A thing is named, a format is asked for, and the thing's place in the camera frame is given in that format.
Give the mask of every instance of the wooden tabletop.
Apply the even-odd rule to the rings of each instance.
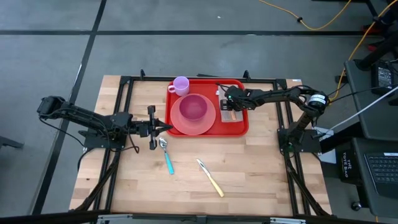
[[[112,114],[120,76],[106,75],[99,91],[95,112]],[[134,82],[129,112],[135,119],[148,120],[147,107],[156,106],[155,116],[165,119],[168,82]],[[289,87],[300,80],[287,80]],[[271,84],[246,83],[246,88],[272,89]],[[287,117],[284,106],[284,121]],[[294,120],[302,114],[292,105]],[[280,215],[291,216],[289,188],[284,159],[279,153],[279,127],[274,103],[248,111],[249,131],[240,138],[175,138],[167,133],[167,149],[174,166],[170,175],[164,152],[158,146],[149,150],[149,139],[132,136],[140,153],[121,153],[114,189],[112,212],[208,215]],[[98,182],[104,149],[95,149],[81,162],[70,208],[83,202]],[[301,153],[305,183],[324,210],[331,213],[319,161]],[[223,189],[221,198],[196,162],[206,165]],[[104,187],[100,208],[104,208],[108,186]],[[300,212],[300,191],[296,186]]]

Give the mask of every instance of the concrete floor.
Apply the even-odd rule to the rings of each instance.
[[[100,0],[3,0],[0,30],[91,30]],[[303,16],[314,27],[328,22],[342,2],[270,1]],[[374,1],[380,12],[386,3]],[[371,22],[365,4],[352,3],[326,30],[359,30]],[[290,15],[257,0],[113,0],[108,1],[99,30],[304,30]],[[103,75],[197,73],[253,78],[300,78],[328,93],[360,37],[240,36],[240,35],[124,35],[97,36],[76,104],[93,110]],[[23,150],[0,150],[0,217],[30,213],[55,131],[39,123],[35,112],[41,97],[68,98],[75,81],[87,35],[0,35],[0,135],[24,142]],[[365,42],[375,42],[368,38]],[[366,47],[355,58],[363,58]],[[346,87],[341,94],[349,93]],[[319,119],[330,128],[355,112],[345,98]],[[77,135],[81,127],[70,124]],[[68,210],[81,146],[66,137],[43,213]],[[354,212],[356,189],[338,180],[336,167],[323,165],[333,214],[374,221],[368,209]],[[380,222],[397,223],[391,218]],[[140,221],[160,223],[159,221]]]

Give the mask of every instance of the yellow cable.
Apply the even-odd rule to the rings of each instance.
[[[259,1],[262,2],[262,3],[264,3],[264,4],[267,4],[267,5],[269,5],[269,6],[272,6],[272,7],[275,7],[275,8],[277,8],[277,9],[280,9],[280,10],[282,10],[282,11],[285,11],[285,12],[291,14],[292,16],[294,16],[296,19],[299,18],[299,16],[297,16],[296,14],[294,14],[293,12],[291,12],[291,11],[289,11],[289,10],[287,10],[287,9],[284,9],[284,8],[282,8],[282,7],[273,5],[273,4],[268,3],[268,2],[266,2],[266,1],[263,1],[263,0],[259,0]],[[323,25],[323,26],[321,26],[321,27],[319,27],[319,28],[312,28],[312,27],[309,27],[308,25],[306,25],[306,23],[304,23],[303,20],[300,20],[300,22],[301,22],[301,24],[303,24],[303,25],[304,25],[307,29],[309,29],[309,30],[321,30],[321,29],[327,27],[328,25],[330,25],[335,19],[337,19],[337,17],[339,17],[340,14],[341,14],[344,10],[346,10],[347,6],[350,4],[351,1],[352,1],[352,0],[349,0],[349,1],[346,3],[346,5],[342,8],[342,10],[341,10],[331,21],[329,21],[328,23],[326,23],[325,25]]]
[[[377,18],[380,18],[395,2],[397,2],[398,0],[394,0],[392,3],[390,3],[386,8],[383,9],[383,11],[380,12],[380,14],[377,16]],[[362,39],[359,41],[359,43],[357,44],[357,46],[355,47],[355,49],[353,50],[353,52],[351,53],[351,55],[349,56],[348,60],[351,60],[355,54],[355,52],[358,50],[358,47],[362,44],[363,40],[365,39],[366,35],[368,34],[368,32],[372,29],[372,27],[375,25],[375,22],[372,22],[371,26],[366,30],[365,34],[362,36]],[[343,79],[344,76],[344,71],[342,71],[341,75],[340,75],[340,79],[338,81],[338,85],[337,85],[337,91],[335,93],[335,96],[330,98],[329,100],[332,101],[334,100],[337,96],[338,96],[338,89],[340,88],[341,85],[341,81]]]

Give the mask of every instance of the spoon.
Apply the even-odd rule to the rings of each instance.
[[[169,173],[170,174],[174,174],[174,169],[173,169],[173,165],[172,165],[172,161],[169,158],[169,154],[166,151],[166,147],[167,147],[167,141],[164,138],[159,138],[159,145],[162,147],[162,149],[164,150],[164,156],[166,158],[166,163],[167,163],[167,167],[169,168]]]

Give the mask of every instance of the metal spoon head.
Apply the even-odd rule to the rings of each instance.
[[[159,138],[159,144],[162,148],[165,148],[167,146],[167,141],[164,138]]]

